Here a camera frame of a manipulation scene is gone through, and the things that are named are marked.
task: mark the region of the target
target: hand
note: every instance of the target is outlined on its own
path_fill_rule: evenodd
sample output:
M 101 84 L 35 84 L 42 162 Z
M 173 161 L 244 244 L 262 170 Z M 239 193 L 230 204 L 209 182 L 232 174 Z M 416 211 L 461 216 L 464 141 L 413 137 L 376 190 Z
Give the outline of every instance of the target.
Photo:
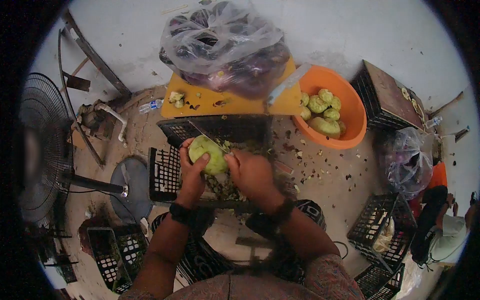
M 448 207 L 449 207 L 449 208 L 452 207 L 453 200 L 454 200 L 453 194 L 450 194 L 450 193 L 449 193 L 449 194 L 447 195 L 447 202 L 448 202 Z
M 458 215 L 458 203 L 453 203 L 453 216 Z
M 175 201 L 186 208 L 192 208 L 205 191 L 204 177 L 200 174 L 208 164 L 210 155 L 205 153 L 192 165 L 188 157 L 188 147 L 194 138 L 182 143 L 180 147 L 180 165 L 182 186 Z
M 260 155 L 232 150 L 225 155 L 233 183 L 243 195 L 250 199 L 263 212 L 272 214 L 280 206 L 284 197 L 273 182 L 272 166 Z

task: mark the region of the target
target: fan guard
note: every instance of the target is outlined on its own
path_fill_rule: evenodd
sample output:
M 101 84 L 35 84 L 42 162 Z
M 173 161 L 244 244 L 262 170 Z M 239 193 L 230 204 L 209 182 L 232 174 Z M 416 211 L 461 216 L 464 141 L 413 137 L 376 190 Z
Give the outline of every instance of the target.
M 60 175 L 73 173 L 72 119 L 60 91 L 45 75 L 28 75 L 19 113 L 25 132 L 25 190 L 19 205 L 25 221 L 45 223 L 59 190 Z

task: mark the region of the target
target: concrete floor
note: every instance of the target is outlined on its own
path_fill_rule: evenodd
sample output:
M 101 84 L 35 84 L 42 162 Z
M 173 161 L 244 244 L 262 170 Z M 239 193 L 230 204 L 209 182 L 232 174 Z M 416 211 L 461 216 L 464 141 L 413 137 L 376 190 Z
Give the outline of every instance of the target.
M 158 87 L 153 98 L 143 99 L 139 104 L 163 96 L 164 92 L 164 87 Z M 95 141 L 93 145 L 100 156 L 105 158 L 106 166 L 104 169 L 99 168 L 88 150 L 77 150 L 74 154 L 76 174 L 109 182 L 113 169 L 125 157 L 136 155 L 146 161 L 149 147 L 168 148 L 166 137 L 156 126 L 156 123 L 163 119 L 159 110 L 140 115 L 137 106 L 133 106 L 123 112 L 122 116 L 128 118 L 126 131 L 128 148 L 124 148 L 115 138 L 108 143 Z M 120 127 L 118 124 L 116 125 L 113 137 L 118 136 Z M 378 183 L 377 160 L 372 150 L 372 135 L 367 133 L 363 141 L 353 149 L 335 150 L 314 144 L 300 133 L 296 135 L 294 133 L 295 126 L 289 117 L 275 117 L 272 127 L 279 137 L 274 144 L 275 151 L 279 153 L 278 160 L 295 170 L 292 177 L 295 178 L 294 181 L 300 188 L 298 199 L 311 199 L 320 205 L 324 211 L 328 235 L 332 240 L 348 245 L 349 254 L 344 259 L 344 264 L 348 273 L 356 276 L 369 263 L 350 246 L 347 241 L 347 233 L 360 214 L 368 196 L 373 193 L 381 194 L 383 191 Z M 287 139 L 285 134 L 288 130 L 291 131 L 290 139 Z M 305 145 L 300 142 L 301 139 L 306 141 Z M 303 151 L 301 165 L 298 165 L 299 160 L 295 157 L 294 152 L 286 152 L 283 149 L 282 144 L 285 142 Z M 321 179 L 315 176 L 310 180 L 305 180 L 302 184 L 300 180 L 311 175 L 313 169 L 320 174 Z M 72 186 L 71 190 L 81 191 L 82 189 Z M 69 284 L 67 291 L 77 299 L 80 299 L 80 295 L 86 300 L 109 300 L 118 297 L 106 288 L 95 261 L 81 250 L 80 241 L 75 238 L 78 227 L 87 219 L 85 211 L 87 209 L 95 211 L 102 205 L 105 205 L 108 211 L 111 225 L 120 225 L 119 218 L 113 212 L 110 201 L 104 194 L 97 192 L 71 193 L 66 204 L 66 228 L 74 238 L 66 239 L 65 247 L 72 256 L 71 260 L 79 261 L 79 264 L 74 265 L 78 282 Z M 165 207 L 154 206 L 148 218 L 149 223 L 151 224 L 157 215 L 166 211 Z M 229 259 L 249 260 L 250 247 L 235 244 L 239 234 L 248 235 L 251 234 L 251 231 L 240 225 L 229 211 L 221 211 L 204 237 L 215 250 Z M 344 255 L 345 249 L 342 246 L 339 249 Z M 268 253 L 269 249 L 257 249 L 255 255 L 264 258 Z M 424 299 L 429 288 L 436 282 L 438 274 L 438 270 L 426 274 L 425 281 L 422 281 L 422 288 L 415 289 L 406 299 Z M 181 285 L 175 281 L 175 290 L 179 288 Z

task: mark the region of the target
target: peeled fruit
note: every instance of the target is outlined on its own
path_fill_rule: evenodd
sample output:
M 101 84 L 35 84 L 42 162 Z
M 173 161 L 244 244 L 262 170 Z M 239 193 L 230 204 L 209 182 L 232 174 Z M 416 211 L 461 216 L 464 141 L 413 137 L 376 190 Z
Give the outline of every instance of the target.
M 228 170 L 228 165 L 223 155 L 225 152 L 214 142 L 210 141 L 206 136 L 199 135 L 197 136 L 190 148 L 188 149 L 188 156 L 193 163 L 197 161 L 205 152 L 210 154 L 210 160 L 208 161 L 207 166 L 205 167 L 205 173 L 209 175 L 216 175 L 225 173 Z
M 180 99 L 173 104 L 173 106 L 175 106 L 176 108 L 182 108 L 184 105 L 185 101 L 183 101 L 183 99 Z
M 307 106 L 310 96 L 307 93 L 301 93 L 301 104 Z
M 301 118 L 306 121 L 312 117 L 312 112 L 305 106 L 301 107 L 302 111 L 300 113 Z
M 340 111 L 340 109 L 342 108 L 342 102 L 340 101 L 340 98 L 338 98 L 337 96 L 333 96 L 330 106 L 333 109 Z
M 329 118 L 334 121 L 337 121 L 340 118 L 340 113 L 333 108 L 329 108 L 326 111 L 324 111 L 324 118 Z
M 330 92 L 326 88 L 321 89 L 318 92 L 318 96 L 320 97 L 321 100 L 323 100 L 328 105 L 330 105 L 330 103 L 332 103 L 333 94 L 332 94 L 332 92 Z
M 319 114 L 328 108 L 328 104 L 321 100 L 318 95 L 313 95 L 310 96 L 310 100 L 308 101 L 308 108 L 312 112 Z
M 344 135 L 347 132 L 347 127 L 345 123 L 342 121 L 337 121 L 338 125 L 340 126 L 340 135 Z
M 177 93 L 177 92 L 171 92 L 170 97 L 168 98 L 168 101 L 170 103 L 175 103 L 179 100 L 181 100 L 185 96 L 184 94 Z
M 310 121 L 310 127 L 316 132 L 326 135 L 328 137 L 338 139 L 340 137 L 340 126 L 337 121 L 325 120 L 324 118 L 316 117 Z

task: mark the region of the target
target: electric fan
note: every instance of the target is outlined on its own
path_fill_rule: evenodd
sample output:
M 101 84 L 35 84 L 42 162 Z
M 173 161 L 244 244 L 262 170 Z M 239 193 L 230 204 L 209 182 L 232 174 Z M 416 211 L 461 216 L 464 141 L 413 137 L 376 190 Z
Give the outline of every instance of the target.
M 69 101 L 67 105 L 73 112 Z M 58 195 L 68 192 L 71 184 L 109 194 L 123 223 L 140 223 L 148 216 L 153 206 L 148 197 L 148 174 L 138 159 L 121 161 L 110 183 L 75 175 L 72 119 L 60 91 L 48 77 L 28 75 L 19 117 L 24 133 L 24 190 L 19 206 L 25 221 L 47 225 Z

